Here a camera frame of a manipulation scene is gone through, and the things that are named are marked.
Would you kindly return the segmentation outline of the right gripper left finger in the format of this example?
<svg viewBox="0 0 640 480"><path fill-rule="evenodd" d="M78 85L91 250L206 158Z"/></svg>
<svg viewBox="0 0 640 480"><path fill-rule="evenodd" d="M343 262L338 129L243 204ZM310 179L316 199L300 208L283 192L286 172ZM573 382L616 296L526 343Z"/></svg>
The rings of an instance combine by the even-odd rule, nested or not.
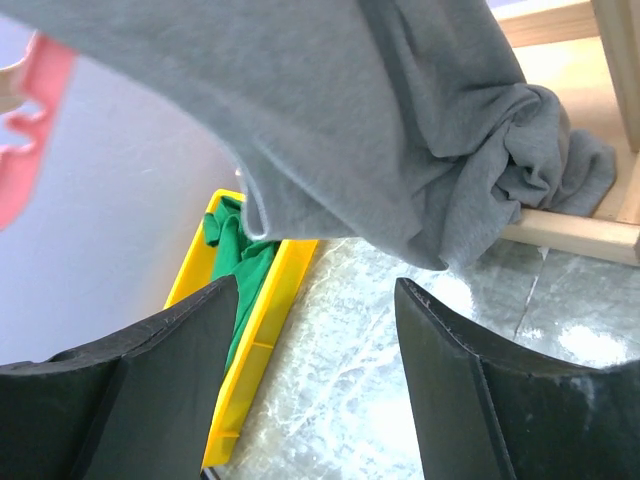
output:
<svg viewBox="0 0 640 480"><path fill-rule="evenodd" d="M1 369L5 479L196 479L233 335L227 276L44 362Z"/></svg>

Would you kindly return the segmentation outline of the middle beige wooden hanger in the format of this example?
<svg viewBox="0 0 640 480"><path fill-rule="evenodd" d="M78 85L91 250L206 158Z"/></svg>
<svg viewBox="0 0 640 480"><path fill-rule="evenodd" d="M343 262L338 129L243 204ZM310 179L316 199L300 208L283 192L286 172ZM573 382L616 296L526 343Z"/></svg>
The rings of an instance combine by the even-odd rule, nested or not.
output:
<svg viewBox="0 0 640 480"><path fill-rule="evenodd" d="M0 71L0 114L13 112L20 108L26 97L20 90L19 84L23 77L24 65L29 54L26 53L19 61L2 67Z"/></svg>

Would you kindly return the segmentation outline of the yellow plastic bin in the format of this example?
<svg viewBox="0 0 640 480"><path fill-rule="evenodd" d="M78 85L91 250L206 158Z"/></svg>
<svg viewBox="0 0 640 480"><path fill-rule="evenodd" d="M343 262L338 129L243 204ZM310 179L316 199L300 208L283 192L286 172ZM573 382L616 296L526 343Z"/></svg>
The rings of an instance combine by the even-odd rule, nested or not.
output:
<svg viewBox="0 0 640 480"><path fill-rule="evenodd" d="M205 213L213 213L222 199L242 202L245 196L219 189L212 195ZM230 460L318 243L318 240L285 240L280 244L239 341L235 358L221 384L203 468L224 465ZM216 254L216 248L205 246L201 221L164 304L165 309L210 283Z"/></svg>

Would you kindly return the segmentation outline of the grey tank top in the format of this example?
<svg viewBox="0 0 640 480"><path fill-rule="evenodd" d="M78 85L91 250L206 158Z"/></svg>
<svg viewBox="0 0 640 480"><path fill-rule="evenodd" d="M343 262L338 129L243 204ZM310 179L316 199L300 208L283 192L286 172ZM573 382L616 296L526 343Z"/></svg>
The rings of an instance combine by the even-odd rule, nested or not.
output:
<svg viewBox="0 0 640 480"><path fill-rule="evenodd" d="M257 240L361 237L430 270L523 208L586 216L614 150L529 84L483 1L5 1L151 88L239 164Z"/></svg>

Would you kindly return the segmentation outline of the green garment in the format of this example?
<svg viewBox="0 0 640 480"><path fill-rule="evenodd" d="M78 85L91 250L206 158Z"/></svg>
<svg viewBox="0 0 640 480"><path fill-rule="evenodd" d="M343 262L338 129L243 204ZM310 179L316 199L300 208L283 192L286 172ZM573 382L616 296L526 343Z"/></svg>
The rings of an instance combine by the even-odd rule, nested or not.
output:
<svg viewBox="0 0 640 480"><path fill-rule="evenodd" d="M241 201L222 197L216 209L206 213L203 219L204 242L216 249L211 280L233 276L237 283L238 303L225 372L231 367L280 246L279 242L250 239L245 233L241 213Z"/></svg>

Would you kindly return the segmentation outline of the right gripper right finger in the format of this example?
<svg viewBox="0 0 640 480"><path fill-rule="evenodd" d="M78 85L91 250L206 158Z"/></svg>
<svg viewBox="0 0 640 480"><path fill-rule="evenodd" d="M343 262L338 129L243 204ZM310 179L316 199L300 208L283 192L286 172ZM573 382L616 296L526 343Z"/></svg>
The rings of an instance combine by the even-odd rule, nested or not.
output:
<svg viewBox="0 0 640 480"><path fill-rule="evenodd" d="M414 281L394 292L428 479L635 479L639 364L591 368L508 340Z"/></svg>

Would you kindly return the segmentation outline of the pink plastic hanger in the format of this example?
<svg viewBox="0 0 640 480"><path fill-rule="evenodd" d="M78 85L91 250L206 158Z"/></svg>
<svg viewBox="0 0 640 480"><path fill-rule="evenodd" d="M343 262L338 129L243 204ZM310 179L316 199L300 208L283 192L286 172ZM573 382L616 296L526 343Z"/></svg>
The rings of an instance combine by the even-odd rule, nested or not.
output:
<svg viewBox="0 0 640 480"><path fill-rule="evenodd" d="M27 139L1 148L1 227L24 210L36 183L59 107L71 80L75 52L46 35L32 35L19 87L26 102L6 113L6 127Z"/></svg>

